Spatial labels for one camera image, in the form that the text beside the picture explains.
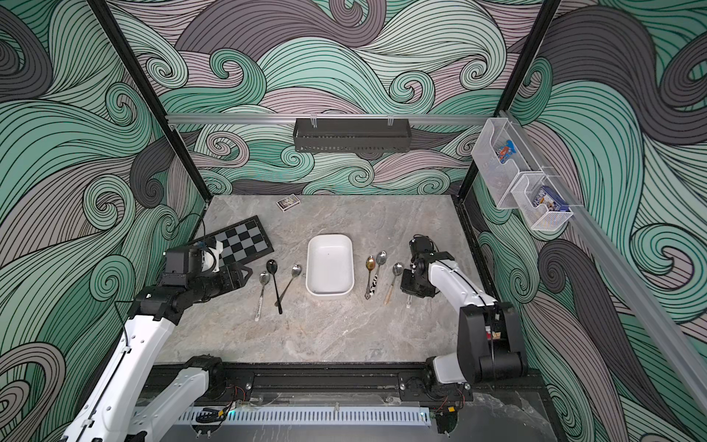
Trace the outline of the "spoon wooden handle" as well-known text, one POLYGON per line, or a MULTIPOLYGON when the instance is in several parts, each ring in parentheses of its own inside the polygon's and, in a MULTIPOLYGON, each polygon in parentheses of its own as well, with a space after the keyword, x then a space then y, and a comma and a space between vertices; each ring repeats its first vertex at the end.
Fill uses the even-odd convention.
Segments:
POLYGON ((390 304, 390 300, 391 300, 393 291, 395 289, 396 281, 400 276, 402 276, 404 270, 405 270, 405 268, 404 268, 403 263, 395 263, 393 265, 393 267, 392 267, 393 278, 392 278, 392 281, 390 283, 390 287, 388 288, 388 293, 385 298, 386 305, 390 304))

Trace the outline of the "spoon cow pattern handle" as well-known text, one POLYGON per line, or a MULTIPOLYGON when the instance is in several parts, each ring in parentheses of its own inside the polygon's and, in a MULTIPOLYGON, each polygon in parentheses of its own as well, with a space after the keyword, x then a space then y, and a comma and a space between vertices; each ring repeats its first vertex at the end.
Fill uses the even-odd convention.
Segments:
POLYGON ((370 284, 370 288, 367 293, 367 298, 370 299, 374 296, 376 290, 377 290, 377 280, 379 280, 379 274, 382 266, 388 261, 388 254, 385 250, 382 250, 377 254, 375 257, 375 263, 376 263, 376 272, 373 276, 372 282, 370 284))

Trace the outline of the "iridescent gold ornate spoon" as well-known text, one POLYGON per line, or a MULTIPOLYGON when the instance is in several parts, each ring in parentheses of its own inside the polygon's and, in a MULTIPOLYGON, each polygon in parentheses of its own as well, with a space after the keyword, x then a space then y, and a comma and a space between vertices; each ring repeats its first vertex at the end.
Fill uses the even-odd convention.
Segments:
POLYGON ((365 293, 365 299, 370 299, 370 290, 371 290, 371 280, 372 280, 372 274, 374 269, 376 268, 376 259, 373 255, 370 255, 366 259, 366 269, 368 271, 368 276, 367 276, 367 283, 366 283, 366 293, 365 293))

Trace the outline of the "steel spoon white printed handle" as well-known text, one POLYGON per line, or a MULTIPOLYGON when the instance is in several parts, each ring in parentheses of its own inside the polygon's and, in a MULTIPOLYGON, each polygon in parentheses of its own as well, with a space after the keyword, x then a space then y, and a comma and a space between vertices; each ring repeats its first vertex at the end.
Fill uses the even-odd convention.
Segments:
POLYGON ((259 298, 258 298, 257 311, 254 316, 254 320, 256 322, 261 320, 261 312, 263 311, 264 291, 265 291, 265 288, 267 287, 267 285, 271 281, 271 274, 267 271, 261 272, 259 275, 259 281, 260 281, 260 285, 261 285, 261 292, 260 292, 259 298))

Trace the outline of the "black spoon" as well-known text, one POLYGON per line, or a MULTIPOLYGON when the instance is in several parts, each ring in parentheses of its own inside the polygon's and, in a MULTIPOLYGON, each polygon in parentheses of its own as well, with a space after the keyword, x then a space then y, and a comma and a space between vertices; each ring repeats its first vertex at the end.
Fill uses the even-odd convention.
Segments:
POLYGON ((279 293, 279 288, 277 285, 277 280, 276 280, 276 274, 278 272, 279 265, 275 259, 270 259, 266 263, 266 271, 268 274, 270 274, 270 277, 272 279, 272 283, 274 284, 274 292, 276 296, 276 301, 275 301, 275 306, 277 307, 278 313, 282 315, 284 313, 283 307, 281 304, 281 298, 280 298, 280 293, 279 293))

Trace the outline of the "steel spoon plain handle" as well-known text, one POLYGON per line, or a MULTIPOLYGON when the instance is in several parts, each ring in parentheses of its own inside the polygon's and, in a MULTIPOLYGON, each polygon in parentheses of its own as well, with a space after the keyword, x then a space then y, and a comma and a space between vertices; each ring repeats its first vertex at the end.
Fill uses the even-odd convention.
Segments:
POLYGON ((290 280, 288 281, 287 285, 285 286, 285 289, 279 295, 276 305, 282 303, 282 301, 285 297, 285 294, 287 293, 287 290, 292 285, 292 283, 296 280, 296 278, 298 278, 298 276, 300 276, 300 274, 302 274, 302 271, 303 271, 303 268, 302 268, 301 264, 296 263, 295 265, 292 266, 290 280))

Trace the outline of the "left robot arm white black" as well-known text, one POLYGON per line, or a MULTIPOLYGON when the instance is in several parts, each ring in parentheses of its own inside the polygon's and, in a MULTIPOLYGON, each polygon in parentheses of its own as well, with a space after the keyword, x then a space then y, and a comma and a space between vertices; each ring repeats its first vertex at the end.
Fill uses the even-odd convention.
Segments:
POLYGON ((184 285, 153 285, 133 301, 109 362, 66 427, 64 441, 160 441, 187 409, 202 397, 219 398, 226 390, 226 370, 219 357, 197 355, 143 411, 140 393, 156 357, 190 307, 245 287, 249 267, 232 263, 211 276, 184 285))

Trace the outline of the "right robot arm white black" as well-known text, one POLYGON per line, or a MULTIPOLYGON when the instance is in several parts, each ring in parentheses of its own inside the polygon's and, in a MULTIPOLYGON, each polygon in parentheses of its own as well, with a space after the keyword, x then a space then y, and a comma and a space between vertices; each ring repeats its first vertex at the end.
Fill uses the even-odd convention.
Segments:
POLYGON ((427 361, 433 385, 477 384, 528 374, 520 318, 513 304, 486 294, 462 272, 453 255, 427 236, 409 242, 410 267, 401 291, 416 298, 443 296, 458 313, 457 347, 427 361))

